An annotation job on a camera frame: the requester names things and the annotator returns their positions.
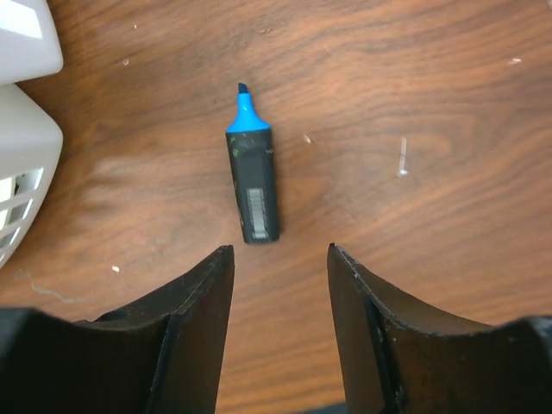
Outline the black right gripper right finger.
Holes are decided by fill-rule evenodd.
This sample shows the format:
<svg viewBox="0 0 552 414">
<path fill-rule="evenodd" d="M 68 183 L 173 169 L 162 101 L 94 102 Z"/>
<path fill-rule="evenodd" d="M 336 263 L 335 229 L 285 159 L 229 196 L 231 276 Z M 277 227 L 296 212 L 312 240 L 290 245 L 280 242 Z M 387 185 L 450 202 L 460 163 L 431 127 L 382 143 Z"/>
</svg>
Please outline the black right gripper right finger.
<svg viewBox="0 0 552 414">
<path fill-rule="evenodd" d="M 327 255 L 351 413 L 548 413 L 551 319 L 478 323 L 427 304 L 343 248 Z"/>
</svg>

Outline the black blue highlighter marker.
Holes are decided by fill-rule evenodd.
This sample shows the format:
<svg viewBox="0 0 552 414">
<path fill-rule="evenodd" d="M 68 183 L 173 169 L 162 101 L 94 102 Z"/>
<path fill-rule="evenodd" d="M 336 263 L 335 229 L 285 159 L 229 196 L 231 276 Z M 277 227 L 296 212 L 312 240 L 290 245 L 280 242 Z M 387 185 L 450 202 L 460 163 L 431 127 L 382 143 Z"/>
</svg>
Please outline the black blue highlighter marker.
<svg viewBox="0 0 552 414">
<path fill-rule="evenodd" d="M 279 213 L 272 129 L 258 116 L 243 83 L 238 85 L 236 104 L 235 120 L 225 137 L 242 237 L 247 244 L 276 242 Z"/>
</svg>

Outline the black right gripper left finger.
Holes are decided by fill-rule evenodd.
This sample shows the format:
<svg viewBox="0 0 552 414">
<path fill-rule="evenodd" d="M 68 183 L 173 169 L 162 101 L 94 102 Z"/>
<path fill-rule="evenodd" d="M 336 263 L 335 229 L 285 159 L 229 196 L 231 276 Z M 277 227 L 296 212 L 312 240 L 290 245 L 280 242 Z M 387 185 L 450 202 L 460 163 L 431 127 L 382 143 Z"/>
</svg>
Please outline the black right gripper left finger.
<svg viewBox="0 0 552 414">
<path fill-rule="evenodd" d="M 212 413 L 234 275 L 222 246 L 93 321 L 2 309 L 2 412 Z"/>
</svg>

